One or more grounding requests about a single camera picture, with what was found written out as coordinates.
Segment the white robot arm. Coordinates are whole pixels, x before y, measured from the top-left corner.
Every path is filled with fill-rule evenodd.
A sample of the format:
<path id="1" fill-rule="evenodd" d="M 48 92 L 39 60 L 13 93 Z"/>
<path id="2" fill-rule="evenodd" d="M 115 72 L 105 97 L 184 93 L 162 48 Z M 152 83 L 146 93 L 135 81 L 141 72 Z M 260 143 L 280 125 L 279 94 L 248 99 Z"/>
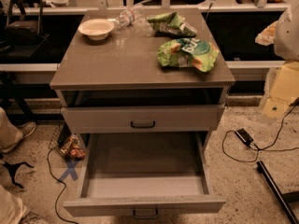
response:
<path id="1" fill-rule="evenodd" d="M 279 19 L 259 33 L 255 42 L 274 45 L 274 52 L 285 63 L 270 82 L 262 113 L 270 119 L 281 117 L 299 98 L 299 0 L 291 0 Z"/>

